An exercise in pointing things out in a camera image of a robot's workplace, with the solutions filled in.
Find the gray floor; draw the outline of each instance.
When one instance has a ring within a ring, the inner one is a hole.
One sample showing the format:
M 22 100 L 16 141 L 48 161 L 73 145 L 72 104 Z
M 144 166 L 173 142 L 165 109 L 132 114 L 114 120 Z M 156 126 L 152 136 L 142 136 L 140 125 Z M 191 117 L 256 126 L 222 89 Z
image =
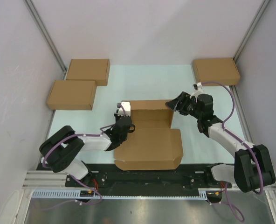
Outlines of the gray floor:
M 229 192 L 230 201 L 244 214 L 247 224 L 273 224 L 265 195 Z M 65 199 L 32 199 L 39 208 Z M 25 224 L 237 224 L 227 205 L 210 206 L 205 201 L 112 200 L 98 205 L 74 202 L 50 211 L 29 207 Z

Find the white wall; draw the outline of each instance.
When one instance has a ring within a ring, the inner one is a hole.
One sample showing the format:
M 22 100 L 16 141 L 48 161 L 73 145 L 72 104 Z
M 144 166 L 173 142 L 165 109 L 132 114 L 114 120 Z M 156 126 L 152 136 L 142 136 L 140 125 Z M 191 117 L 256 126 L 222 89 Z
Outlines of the white wall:
M 190 64 L 233 57 L 262 0 L 34 0 L 68 66 Z
M 268 147 L 276 174 L 276 1 L 272 1 L 237 64 L 238 93 L 255 143 Z
M 0 0 L 0 208 L 38 159 L 62 72 L 22 0 Z

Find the white table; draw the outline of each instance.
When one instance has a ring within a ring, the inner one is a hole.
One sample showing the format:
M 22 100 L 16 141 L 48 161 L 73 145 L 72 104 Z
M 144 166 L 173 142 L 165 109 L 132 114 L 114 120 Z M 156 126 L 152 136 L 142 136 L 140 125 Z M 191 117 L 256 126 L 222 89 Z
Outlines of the white table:
M 112 65 L 108 86 L 97 87 L 92 111 L 56 111 L 49 136 L 65 125 L 77 133 L 99 133 L 99 128 L 115 122 L 116 104 L 122 100 L 173 99 L 182 91 L 193 93 L 195 83 L 190 65 Z M 204 87 L 214 98 L 214 111 L 225 119 L 232 108 L 232 101 L 222 87 Z M 237 113 L 226 125 L 243 137 Z M 174 114 L 172 128 L 181 130 L 184 157 L 181 164 L 233 163 L 233 157 L 217 142 L 198 132 L 192 116 Z M 113 151 L 81 152 L 78 159 L 85 163 L 114 163 Z

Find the closed cardboard box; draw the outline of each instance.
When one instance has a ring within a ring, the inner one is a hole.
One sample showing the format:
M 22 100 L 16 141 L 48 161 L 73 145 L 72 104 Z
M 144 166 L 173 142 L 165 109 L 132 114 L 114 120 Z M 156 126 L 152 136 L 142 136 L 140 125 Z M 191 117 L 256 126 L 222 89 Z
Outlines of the closed cardboard box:
M 192 66 L 197 83 L 216 81 L 223 85 L 237 85 L 241 78 L 233 58 L 195 59 Z
M 47 105 L 51 110 L 92 110 L 96 90 L 95 81 L 56 80 Z
M 176 169 L 183 157 L 179 129 L 171 129 L 173 111 L 168 100 L 130 101 L 136 129 L 114 150 L 115 164 L 122 170 Z
M 72 59 L 67 80 L 94 80 L 97 86 L 108 84 L 109 59 Z

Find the open cardboard box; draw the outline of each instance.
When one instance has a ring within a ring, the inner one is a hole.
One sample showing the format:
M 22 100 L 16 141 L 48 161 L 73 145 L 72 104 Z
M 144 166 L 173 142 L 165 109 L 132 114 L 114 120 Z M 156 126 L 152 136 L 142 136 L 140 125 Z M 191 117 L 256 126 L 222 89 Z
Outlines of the open cardboard box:
M 171 129 L 173 111 L 165 106 L 167 101 L 129 101 L 136 130 L 114 150 L 118 168 L 167 170 L 179 166 L 183 157 L 181 135 L 179 129 Z

